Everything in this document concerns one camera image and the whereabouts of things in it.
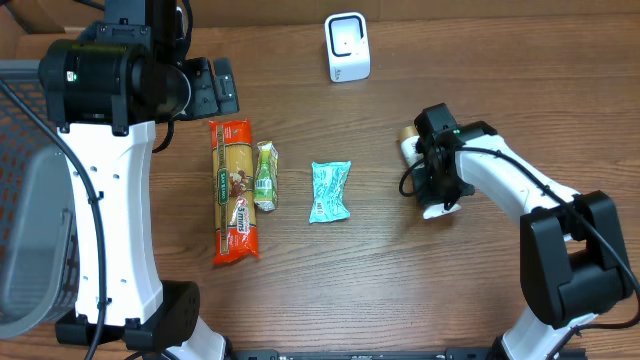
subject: wooden table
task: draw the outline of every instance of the wooden table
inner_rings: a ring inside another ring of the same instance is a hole
[[[524,307],[518,227],[484,195],[426,222],[398,194],[398,130],[446,102],[484,120],[547,175],[617,203],[640,269],[640,15],[370,24],[371,77],[332,84],[321,25],[196,30],[190,56],[232,59],[254,141],[281,155],[280,206],[258,216],[261,259],[213,268],[211,142],[206,121],[180,123],[153,158],[156,263],[194,280],[201,316],[241,349],[442,350],[488,346]],[[40,58],[54,36],[25,36]],[[164,127],[159,126],[162,138]],[[309,225],[311,162],[351,160],[351,218]],[[600,321],[622,321],[635,300]],[[592,359],[640,356],[640,328],[574,339]],[[98,358],[122,359],[121,343]],[[0,343],[6,358],[79,358],[53,327]]]

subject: gray tray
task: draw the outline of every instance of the gray tray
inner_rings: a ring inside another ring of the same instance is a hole
[[[0,78],[41,118],[37,61],[0,61]],[[64,154],[0,94],[0,338],[73,309],[78,250]]]

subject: red snack package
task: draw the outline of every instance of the red snack package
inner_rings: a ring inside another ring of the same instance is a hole
[[[249,120],[209,121],[213,144],[215,264],[258,256]]]

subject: green snack package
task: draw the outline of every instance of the green snack package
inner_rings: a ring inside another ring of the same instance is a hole
[[[263,211],[278,206],[278,152],[271,141],[258,143],[258,168],[253,202]]]
[[[351,161],[326,164],[313,163],[313,207],[309,223],[331,222],[351,216],[342,203]]]

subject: gray plastic bin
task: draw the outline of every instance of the gray plastic bin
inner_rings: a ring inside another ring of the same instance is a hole
[[[42,119],[38,61],[0,61],[0,78]],[[73,309],[78,249],[64,154],[0,92],[0,339]]]

